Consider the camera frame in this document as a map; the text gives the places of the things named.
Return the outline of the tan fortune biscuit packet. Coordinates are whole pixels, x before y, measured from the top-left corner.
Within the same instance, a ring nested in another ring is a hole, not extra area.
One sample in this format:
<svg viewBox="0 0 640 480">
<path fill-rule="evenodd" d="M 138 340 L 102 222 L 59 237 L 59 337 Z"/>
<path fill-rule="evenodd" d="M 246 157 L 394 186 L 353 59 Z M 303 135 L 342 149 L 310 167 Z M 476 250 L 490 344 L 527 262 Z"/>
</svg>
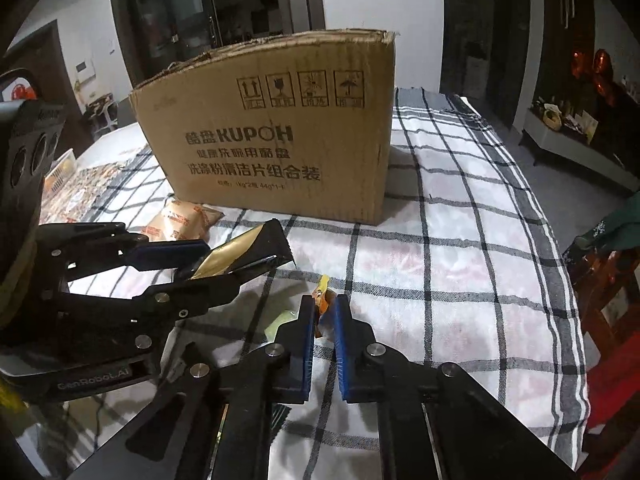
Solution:
<svg viewBox="0 0 640 480">
<path fill-rule="evenodd" d="M 149 237 L 151 242 L 172 242 L 173 240 L 205 240 L 207 242 L 209 229 L 223 216 L 221 211 L 212 207 L 171 197 L 141 233 Z"/>
</svg>

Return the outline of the black gold snack packet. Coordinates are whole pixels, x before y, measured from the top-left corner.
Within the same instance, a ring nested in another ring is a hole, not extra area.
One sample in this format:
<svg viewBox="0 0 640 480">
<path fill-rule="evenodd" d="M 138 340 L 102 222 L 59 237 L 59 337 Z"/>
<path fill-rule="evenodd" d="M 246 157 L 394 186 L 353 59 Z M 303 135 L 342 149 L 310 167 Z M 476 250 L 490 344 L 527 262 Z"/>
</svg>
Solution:
<svg viewBox="0 0 640 480">
<path fill-rule="evenodd" d="M 282 224 L 271 219 L 212 249 L 196 263 L 175 270 L 174 281 L 178 283 L 224 274 L 238 274 L 244 281 L 250 281 L 293 261 Z"/>
</svg>

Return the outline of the yellow orange jelly snack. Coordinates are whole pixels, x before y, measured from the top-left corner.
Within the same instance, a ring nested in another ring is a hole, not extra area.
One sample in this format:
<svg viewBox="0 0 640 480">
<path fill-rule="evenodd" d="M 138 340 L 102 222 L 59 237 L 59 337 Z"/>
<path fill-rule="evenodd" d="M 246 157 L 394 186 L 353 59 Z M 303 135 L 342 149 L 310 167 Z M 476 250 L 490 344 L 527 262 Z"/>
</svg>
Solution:
<svg viewBox="0 0 640 480">
<path fill-rule="evenodd" d="M 314 336 L 320 338 L 322 336 L 322 322 L 326 317 L 331 302 L 331 294 L 329 288 L 330 278 L 326 274 L 320 276 L 320 280 L 311 296 L 314 298 L 314 304 L 316 305 L 316 328 L 314 329 Z"/>
</svg>

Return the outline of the green cracker snack packet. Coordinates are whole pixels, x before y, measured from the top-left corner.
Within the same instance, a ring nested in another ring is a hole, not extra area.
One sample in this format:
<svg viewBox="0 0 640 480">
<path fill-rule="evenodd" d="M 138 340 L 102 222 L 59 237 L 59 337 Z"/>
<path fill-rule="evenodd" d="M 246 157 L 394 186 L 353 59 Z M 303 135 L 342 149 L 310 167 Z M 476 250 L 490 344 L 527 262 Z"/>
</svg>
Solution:
<svg viewBox="0 0 640 480">
<path fill-rule="evenodd" d="M 288 414 L 290 414 L 291 408 L 284 404 L 274 404 L 271 412 L 270 422 L 270 442 L 277 437 L 278 433 L 282 429 Z"/>
</svg>

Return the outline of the green candy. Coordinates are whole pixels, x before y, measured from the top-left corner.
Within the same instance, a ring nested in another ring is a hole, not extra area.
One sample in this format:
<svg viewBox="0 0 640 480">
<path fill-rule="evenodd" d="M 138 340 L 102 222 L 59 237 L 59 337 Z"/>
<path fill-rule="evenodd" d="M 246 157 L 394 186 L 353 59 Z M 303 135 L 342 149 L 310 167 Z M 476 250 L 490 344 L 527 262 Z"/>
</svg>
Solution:
<svg viewBox="0 0 640 480">
<path fill-rule="evenodd" d="M 282 311 L 274 320 L 265 328 L 266 341 L 273 342 L 276 340 L 279 328 L 286 323 L 297 320 L 297 314 L 293 311 Z"/>
</svg>

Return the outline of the floral patterned placemat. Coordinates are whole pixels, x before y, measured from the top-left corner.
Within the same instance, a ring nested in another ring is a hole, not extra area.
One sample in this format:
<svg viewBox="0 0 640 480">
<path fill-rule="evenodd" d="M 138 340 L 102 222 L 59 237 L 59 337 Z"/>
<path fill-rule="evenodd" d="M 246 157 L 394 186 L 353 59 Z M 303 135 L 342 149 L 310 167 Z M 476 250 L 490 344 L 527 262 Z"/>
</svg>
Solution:
<svg viewBox="0 0 640 480">
<path fill-rule="evenodd" d="M 75 223 L 84 221 L 93 204 L 103 198 L 108 186 L 122 174 L 123 162 L 66 169 L 57 177 L 44 181 L 39 223 Z"/>
</svg>

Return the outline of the plastic food container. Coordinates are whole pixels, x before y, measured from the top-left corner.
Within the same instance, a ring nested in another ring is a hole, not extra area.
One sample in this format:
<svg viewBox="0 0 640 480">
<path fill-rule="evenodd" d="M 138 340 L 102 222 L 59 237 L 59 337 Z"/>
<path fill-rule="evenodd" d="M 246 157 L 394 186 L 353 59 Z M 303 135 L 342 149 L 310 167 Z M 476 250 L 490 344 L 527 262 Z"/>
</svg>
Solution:
<svg viewBox="0 0 640 480">
<path fill-rule="evenodd" d="M 44 197 L 55 195 L 77 171 L 77 159 L 74 150 L 70 148 L 53 164 L 52 169 L 44 178 Z"/>
</svg>

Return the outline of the checkered white tablecloth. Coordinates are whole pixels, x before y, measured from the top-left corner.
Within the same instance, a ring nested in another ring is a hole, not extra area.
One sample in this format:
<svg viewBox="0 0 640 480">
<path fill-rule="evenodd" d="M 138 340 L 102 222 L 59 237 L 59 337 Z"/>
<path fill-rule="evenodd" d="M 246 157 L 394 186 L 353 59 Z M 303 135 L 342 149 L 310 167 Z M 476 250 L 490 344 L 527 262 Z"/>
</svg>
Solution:
<svg viewBox="0 0 640 480">
<path fill-rule="evenodd" d="M 384 220 L 280 216 L 295 263 L 244 287 L 239 308 L 181 323 L 176 343 L 234 363 L 329 274 L 378 341 L 420 364 L 459 364 L 574 469 L 589 414 L 585 350 L 552 227 L 475 110 L 417 88 L 394 101 Z M 268 478 L 382 479 L 375 406 L 341 399 L 332 341 L 316 342 L 313 356 L 310 399 L 285 409 Z M 70 403 L 63 464 L 86 469 L 154 390 L 144 382 Z"/>
</svg>

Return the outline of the white shelf rack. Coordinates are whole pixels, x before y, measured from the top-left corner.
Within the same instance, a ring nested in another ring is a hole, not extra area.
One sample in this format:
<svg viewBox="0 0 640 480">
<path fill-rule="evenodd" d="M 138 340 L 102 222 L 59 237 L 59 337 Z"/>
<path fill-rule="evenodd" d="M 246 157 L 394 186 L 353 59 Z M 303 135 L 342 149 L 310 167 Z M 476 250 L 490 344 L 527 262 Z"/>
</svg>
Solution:
<svg viewBox="0 0 640 480">
<path fill-rule="evenodd" d="M 104 94 L 86 106 L 82 119 L 94 140 L 118 127 L 118 104 L 111 93 Z"/>
</svg>

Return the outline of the brown cardboard box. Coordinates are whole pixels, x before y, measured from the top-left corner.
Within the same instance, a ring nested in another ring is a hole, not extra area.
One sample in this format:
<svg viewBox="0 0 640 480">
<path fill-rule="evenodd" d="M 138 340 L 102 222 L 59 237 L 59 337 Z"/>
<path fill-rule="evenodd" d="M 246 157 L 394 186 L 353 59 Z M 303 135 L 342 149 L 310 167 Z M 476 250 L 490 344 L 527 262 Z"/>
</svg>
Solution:
<svg viewBox="0 0 640 480">
<path fill-rule="evenodd" d="M 180 200 L 375 224 L 394 90 L 394 34 L 337 29 L 205 52 L 129 99 Z"/>
</svg>

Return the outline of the red fu door poster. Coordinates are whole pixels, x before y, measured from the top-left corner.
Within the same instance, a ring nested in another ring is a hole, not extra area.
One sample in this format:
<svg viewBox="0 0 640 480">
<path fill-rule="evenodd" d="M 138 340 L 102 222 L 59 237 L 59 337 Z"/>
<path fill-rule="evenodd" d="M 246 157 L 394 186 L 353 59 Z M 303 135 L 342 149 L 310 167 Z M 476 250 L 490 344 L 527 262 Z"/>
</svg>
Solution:
<svg viewBox="0 0 640 480">
<path fill-rule="evenodd" d="M 24 77 L 14 77 L 1 84 L 1 101 L 35 100 L 37 92 L 32 84 Z"/>
</svg>

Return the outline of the dark glass sliding door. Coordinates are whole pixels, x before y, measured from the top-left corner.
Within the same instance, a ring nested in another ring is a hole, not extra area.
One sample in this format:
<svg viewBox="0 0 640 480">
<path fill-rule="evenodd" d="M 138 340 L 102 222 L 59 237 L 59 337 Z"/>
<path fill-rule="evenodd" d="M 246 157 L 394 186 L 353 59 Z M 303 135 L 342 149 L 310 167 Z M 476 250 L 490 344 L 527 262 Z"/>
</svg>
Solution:
<svg viewBox="0 0 640 480">
<path fill-rule="evenodd" d="M 210 49 L 326 26 L 323 0 L 111 0 L 111 5 L 132 84 Z"/>
</svg>

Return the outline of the green cloth on chair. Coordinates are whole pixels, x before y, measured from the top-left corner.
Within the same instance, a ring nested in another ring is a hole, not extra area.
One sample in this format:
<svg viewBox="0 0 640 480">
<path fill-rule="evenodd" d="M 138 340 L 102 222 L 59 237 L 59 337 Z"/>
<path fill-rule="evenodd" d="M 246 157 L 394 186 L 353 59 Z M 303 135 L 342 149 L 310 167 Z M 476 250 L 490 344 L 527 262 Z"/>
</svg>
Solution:
<svg viewBox="0 0 640 480">
<path fill-rule="evenodd" d="M 562 255 L 567 266 L 574 266 L 592 252 L 605 255 L 613 250 L 639 246 L 639 201 L 634 196 L 620 209 L 608 214 L 591 230 L 577 235 Z"/>
</svg>

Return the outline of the white low tv cabinet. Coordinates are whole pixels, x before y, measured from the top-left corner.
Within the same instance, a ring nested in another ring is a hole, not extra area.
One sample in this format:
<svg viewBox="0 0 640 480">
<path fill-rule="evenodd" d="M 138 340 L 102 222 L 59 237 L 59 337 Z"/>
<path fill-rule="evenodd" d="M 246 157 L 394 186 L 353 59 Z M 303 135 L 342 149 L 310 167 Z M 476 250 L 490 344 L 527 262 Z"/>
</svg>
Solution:
<svg viewBox="0 0 640 480">
<path fill-rule="evenodd" d="M 523 139 L 531 140 L 538 152 L 562 157 L 587 168 L 630 192 L 637 192 L 639 179 L 612 159 L 571 136 L 548 128 L 531 110 L 526 110 Z"/>
</svg>

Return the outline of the red balloons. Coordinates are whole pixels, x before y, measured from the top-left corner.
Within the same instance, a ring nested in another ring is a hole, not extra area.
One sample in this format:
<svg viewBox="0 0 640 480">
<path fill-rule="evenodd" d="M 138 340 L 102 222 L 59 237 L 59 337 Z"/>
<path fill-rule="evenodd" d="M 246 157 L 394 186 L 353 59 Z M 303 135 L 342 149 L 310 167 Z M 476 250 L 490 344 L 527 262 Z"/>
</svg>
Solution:
<svg viewBox="0 0 640 480">
<path fill-rule="evenodd" d="M 598 49 L 593 56 L 586 51 L 574 52 L 570 73 L 578 81 L 591 82 L 593 89 L 608 106 L 615 104 L 613 65 L 607 50 Z"/>
</svg>

